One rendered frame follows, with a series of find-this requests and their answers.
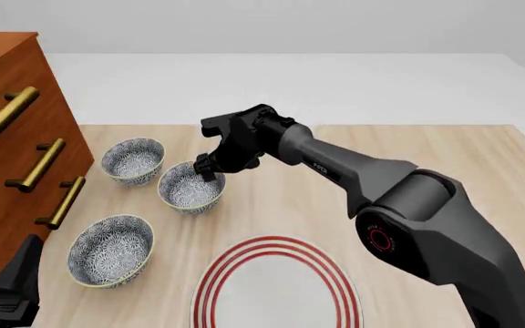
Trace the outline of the patterned blue-white bowl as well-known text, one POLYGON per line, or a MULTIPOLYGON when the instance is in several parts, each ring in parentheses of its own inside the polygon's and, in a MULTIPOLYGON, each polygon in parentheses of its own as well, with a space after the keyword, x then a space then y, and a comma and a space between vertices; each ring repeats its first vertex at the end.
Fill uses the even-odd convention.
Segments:
POLYGON ((67 254, 69 275, 88 288, 117 289, 145 270, 154 241, 152 226, 138 216, 122 214, 98 220, 72 242, 67 254))
POLYGON ((226 177, 215 173, 206 182, 197 174, 192 161, 184 161, 167 169, 160 177, 157 192, 161 200, 183 215, 198 215, 212 209, 221 200, 226 177))
POLYGON ((108 149, 100 166, 120 185, 142 186, 160 173, 165 155, 166 149, 154 138, 129 138, 108 149))

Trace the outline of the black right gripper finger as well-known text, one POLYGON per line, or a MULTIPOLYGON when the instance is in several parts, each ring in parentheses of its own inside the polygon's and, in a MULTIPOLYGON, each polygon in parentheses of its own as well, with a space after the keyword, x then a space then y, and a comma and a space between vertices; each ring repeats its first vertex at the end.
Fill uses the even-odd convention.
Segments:
POLYGON ((198 155, 193 163, 193 168, 196 174, 200 175, 205 182, 212 182, 216 180, 215 171, 207 153, 198 155))

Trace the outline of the white plate with red rings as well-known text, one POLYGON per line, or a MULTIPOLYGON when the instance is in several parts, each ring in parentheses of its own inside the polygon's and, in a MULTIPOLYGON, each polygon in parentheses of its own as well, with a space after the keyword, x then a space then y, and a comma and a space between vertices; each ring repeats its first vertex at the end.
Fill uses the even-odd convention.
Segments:
POLYGON ((190 328, 365 328, 356 288, 310 242, 259 235, 220 253, 196 283, 190 328))

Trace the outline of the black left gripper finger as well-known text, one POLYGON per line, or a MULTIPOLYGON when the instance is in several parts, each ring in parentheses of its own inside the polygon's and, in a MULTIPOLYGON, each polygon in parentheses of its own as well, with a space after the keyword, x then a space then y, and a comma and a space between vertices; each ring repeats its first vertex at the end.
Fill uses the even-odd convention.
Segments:
POLYGON ((29 234, 0 272, 0 298, 38 298, 38 270, 43 241, 29 234))

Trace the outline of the wooden drawer front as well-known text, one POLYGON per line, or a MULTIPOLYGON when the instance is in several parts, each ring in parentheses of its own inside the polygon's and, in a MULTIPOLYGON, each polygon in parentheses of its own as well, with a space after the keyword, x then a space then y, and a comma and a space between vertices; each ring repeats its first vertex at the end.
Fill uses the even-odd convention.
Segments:
POLYGON ((92 166, 93 156, 75 124, 28 123, 16 138, 0 143, 0 270, 11 260, 28 234, 46 238, 49 229, 36 225, 37 218, 52 215, 66 191, 60 182, 83 177, 92 166), (31 193, 6 188, 7 179, 22 179, 43 155, 37 144, 62 138, 66 146, 31 193))
POLYGON ((38 79, 0 92, 0 229, 45 204, 61 174, 80 174, 65 162, 87 151, 56 84, 38 79))
POLYGON ((35 87, 40 92, 37 100, 0 134, 0 143, 17 137, 21 125, 39 106, 46 90, 54 85, 36 38, 35 32, 0 32, 0 109, 8 103, 6 93, 21 92, 26 87, 35 87))

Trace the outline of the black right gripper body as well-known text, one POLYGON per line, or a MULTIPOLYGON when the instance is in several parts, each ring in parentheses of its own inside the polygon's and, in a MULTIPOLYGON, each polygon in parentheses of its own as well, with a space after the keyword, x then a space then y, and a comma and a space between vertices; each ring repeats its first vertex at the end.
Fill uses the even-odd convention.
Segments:
POLYGON ((222 138, 219 146, 208 155, 209 168, 213 172, 238 173, 246 169, 256 169, 263 156, 256 147, 244 147, 235 138, 222 138))

